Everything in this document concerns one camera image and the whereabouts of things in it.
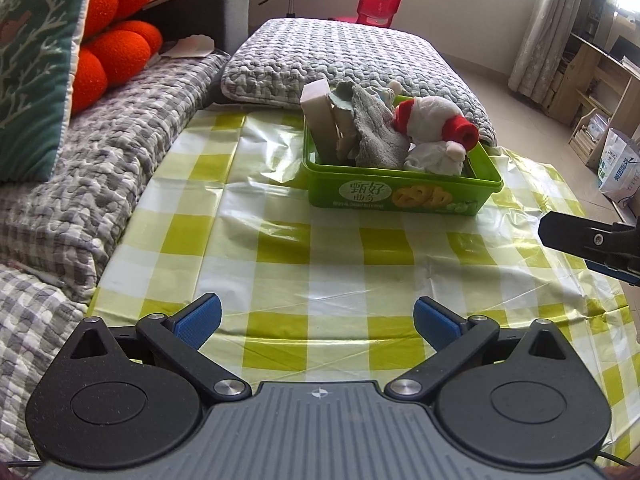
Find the grey towel cloth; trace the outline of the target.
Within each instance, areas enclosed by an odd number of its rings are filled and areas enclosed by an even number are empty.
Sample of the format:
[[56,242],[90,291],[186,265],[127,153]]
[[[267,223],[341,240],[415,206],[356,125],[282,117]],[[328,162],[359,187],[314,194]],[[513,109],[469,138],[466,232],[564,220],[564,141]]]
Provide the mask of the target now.
[[363,168],[401,169],[409,151],[408,138],[393,126],[394,110],[382,101],[381,89],[339,82],[332,90],[332,113],[340,140],[338,158]]

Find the santa plush toy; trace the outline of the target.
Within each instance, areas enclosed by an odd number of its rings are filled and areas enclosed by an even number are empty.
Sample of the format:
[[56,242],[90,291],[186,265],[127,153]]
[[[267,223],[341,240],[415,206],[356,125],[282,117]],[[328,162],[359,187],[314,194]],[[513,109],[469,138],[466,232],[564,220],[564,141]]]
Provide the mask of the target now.
[[454,102],[439,96],[400,101],[394,110],[393,126],[414,144],[454,141],[471,151],[480,140],[477,126]]

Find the rabbit doll blue dress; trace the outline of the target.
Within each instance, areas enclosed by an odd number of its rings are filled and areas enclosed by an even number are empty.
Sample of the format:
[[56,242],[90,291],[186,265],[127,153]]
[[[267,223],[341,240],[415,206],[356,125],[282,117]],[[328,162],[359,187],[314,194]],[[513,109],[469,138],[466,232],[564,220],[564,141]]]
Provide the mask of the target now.
[[395,100],[404,91],[402,85],[397,80],[391,80],[386,88],[381,89],[378,93],[384,104],[390,109],[395,109]]

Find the white paper bag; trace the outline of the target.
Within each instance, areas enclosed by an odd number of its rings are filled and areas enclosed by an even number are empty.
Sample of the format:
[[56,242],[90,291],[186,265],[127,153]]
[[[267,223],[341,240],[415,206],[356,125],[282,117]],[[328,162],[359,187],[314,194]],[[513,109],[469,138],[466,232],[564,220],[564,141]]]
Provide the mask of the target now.
[[614,128],[608,130],[597,175],[600,192],[626,206],[639,188],[639,144]]

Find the green checkered tablecloth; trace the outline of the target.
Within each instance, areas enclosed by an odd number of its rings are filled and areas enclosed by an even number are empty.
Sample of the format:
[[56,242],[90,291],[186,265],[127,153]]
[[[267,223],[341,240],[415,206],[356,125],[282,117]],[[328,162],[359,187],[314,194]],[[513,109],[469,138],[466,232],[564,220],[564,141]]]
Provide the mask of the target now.
[[196,114],[143,192],[90,311],[111,325],[214,292],[204,353],[248,382],[387,382],[431,352],[416,298],[508,327],[550,318],[602,387],[608,446],[639,443],[639,346],[616,281],[544,248],[539,217],[582,205],[551,167],[492,154],[503,189],[473,217],[311,206],[303,121],[277,110]]

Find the wooden shelf rack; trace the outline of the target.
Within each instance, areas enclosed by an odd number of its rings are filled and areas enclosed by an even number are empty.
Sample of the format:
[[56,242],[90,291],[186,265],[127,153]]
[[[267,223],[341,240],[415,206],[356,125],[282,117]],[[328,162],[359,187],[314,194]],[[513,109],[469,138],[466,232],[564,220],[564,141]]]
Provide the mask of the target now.
[[590,169],[598,168],[608,130],[639,140],[639,71],[611,53],[616,11],[608,0],[582,8],[542,109],[573,129],[568,145]]

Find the grey quilted sofa cover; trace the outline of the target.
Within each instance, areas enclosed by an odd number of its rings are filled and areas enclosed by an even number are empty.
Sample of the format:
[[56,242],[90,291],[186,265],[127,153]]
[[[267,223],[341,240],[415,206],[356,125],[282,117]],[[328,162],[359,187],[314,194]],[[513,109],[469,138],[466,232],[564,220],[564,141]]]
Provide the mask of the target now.
[[273,18],[230,58],[163,61],[68,126],[52,176],[1,189],[1,456],[26,460],[27,400],[86,312],[119,237],[171,144],[216,93],[296,107],[326,78],[442,96],[497,142],[484,106],[425,39],[395,29]]

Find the white cloth in box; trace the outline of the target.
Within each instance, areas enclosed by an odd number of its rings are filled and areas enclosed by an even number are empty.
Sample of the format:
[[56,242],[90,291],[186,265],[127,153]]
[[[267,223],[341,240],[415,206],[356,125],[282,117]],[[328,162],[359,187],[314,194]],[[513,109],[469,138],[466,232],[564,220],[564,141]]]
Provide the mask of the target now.
[[409,151],[404,168],[426,174],[460,176],[465,159],[466,149],[456,141],[420,143]]

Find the green cookie tin box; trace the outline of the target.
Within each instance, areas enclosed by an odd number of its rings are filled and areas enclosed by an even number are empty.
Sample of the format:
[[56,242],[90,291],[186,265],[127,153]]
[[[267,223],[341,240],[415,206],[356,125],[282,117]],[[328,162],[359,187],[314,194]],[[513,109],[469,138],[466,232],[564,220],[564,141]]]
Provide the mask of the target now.
[[308,200],[321,208],[437,212],[474,216],[503,182],[480,140],[466,151],[460,176],[324,164],[305,119]]

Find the beige curtain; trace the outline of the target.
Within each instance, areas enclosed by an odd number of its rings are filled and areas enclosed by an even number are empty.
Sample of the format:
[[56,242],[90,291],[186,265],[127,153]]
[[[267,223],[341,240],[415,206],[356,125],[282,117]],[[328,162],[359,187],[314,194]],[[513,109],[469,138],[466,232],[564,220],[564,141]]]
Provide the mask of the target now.
[[537,104],[546,97],[582,0],[537,0],[508,86]]

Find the white pink sponge block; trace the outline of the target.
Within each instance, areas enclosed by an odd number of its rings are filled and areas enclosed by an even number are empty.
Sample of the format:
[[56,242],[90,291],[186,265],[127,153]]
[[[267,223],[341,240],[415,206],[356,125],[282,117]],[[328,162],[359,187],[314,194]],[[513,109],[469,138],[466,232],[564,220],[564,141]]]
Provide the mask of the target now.
[[324,78],[308,82],[300,95],[300,107],[324,164],[338,165],[337,144],[340,140],[332,113],[331,89]]

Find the white scalloped paper card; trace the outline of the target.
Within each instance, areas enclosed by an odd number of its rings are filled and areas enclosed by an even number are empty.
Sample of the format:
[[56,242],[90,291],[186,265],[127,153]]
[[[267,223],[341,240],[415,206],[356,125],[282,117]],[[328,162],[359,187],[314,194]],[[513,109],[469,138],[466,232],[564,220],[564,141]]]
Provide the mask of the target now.
[[162,53],[163,58],[205,58],[216,49],[215,40],[205,35],[191,35],[176,41]]

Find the orange bobble cushion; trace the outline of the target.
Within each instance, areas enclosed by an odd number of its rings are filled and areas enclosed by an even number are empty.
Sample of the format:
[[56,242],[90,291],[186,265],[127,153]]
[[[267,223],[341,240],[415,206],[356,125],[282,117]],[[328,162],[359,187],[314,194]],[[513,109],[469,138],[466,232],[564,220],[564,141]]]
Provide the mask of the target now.
[[152,0],[89,0],[73,83],[72,113],[137,76],[163,44],[160,30],[138,13]]

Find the red plastic stool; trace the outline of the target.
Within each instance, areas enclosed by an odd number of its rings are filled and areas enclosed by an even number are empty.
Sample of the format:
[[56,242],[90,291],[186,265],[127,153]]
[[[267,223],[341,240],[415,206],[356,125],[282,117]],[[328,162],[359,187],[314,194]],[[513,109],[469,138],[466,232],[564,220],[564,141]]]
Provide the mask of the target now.
[[331,21],[390,28],[401,0],[359,0],[355,16],[337,16]]

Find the green tree pattern pillow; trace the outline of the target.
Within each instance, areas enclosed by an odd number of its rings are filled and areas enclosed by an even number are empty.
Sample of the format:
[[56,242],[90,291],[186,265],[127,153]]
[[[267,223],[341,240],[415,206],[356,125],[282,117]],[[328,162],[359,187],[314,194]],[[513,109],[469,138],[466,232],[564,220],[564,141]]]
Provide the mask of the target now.
[[89,0],[1,0],[1,181],[42,182],[70,123]]

